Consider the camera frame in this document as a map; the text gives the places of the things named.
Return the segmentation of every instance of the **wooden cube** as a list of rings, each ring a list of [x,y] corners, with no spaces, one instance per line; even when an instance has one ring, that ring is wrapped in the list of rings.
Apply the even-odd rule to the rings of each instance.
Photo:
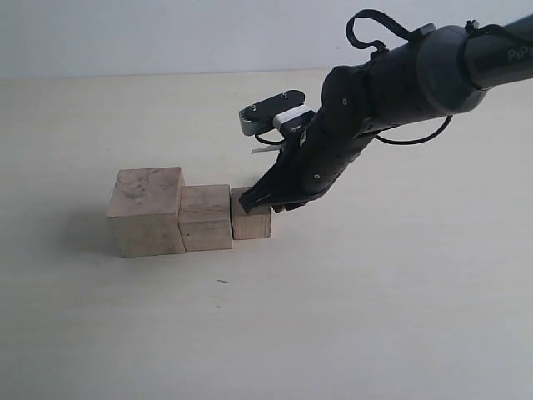
[[[185,252],[177,224],[183,184],[179,167],[119,171],[107,220],[124,257]]]
[[[188,252],[233,248],[229,185],[185,186],[178,222]]]
[[[246,214],[239,197],[248,187],[232,188],[232,228],[235,240],[269,238],[271,236],[271,209],[269,206],[254,208]]]

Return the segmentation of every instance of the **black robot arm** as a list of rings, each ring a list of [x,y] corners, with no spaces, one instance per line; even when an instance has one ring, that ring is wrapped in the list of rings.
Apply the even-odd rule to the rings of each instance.
[[[360,42],[358,18],[382,23],[407,43],[389,50],[380,41]],[[245,211],[269,205],[292,210],[322,197],[375,138],[416,144],[433,138],[451,118],[476,108],[496,85],[533,78],[533,14],[506,27],[433,24],[407,31],[376,10],[363,10],[346,25],[356,48],[375,47],[363,65],[334,67],[316,113],[298,91],[284,92],[240,111],[243,132],[279,150],[276,163],[240,197]],[[433,135],[397,142],[381,137],[401,125],[445,118]],[[276,128],[283,140],[261,135]]]

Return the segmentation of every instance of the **small wooden block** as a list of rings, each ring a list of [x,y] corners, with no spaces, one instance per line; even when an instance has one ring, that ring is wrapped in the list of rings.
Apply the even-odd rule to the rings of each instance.
[[[118,173],[107,220],[124,257],[185,252],[177,225],[182,169],[125,169]]]
[[[254,208],[246,214],[239,197],[248,187],[232,188],[232,226],[235,240],[269,238],[271,236],[271,210],[268,206]]]
[[[188,252],[233,248],[229,185],[185,186],[178,223]]]

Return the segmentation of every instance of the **white table surface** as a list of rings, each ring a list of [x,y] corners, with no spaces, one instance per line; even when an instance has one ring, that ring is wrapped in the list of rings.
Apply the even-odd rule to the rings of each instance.
[[[237,111],[325,76],[0,81],[0,397],[531,399],[532,82],[373,143],[270,239],[117,256],[118,169],[251,184],[276,154]]]

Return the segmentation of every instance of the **white wall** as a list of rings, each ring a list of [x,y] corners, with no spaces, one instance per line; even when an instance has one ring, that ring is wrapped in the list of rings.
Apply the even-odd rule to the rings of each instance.
[[[0,78],[329,68],[358,63],[346,21],[362,8],[408,28],[508,23],[531,0],[2,0]],[[364,38],[392,36],[373,23]]]

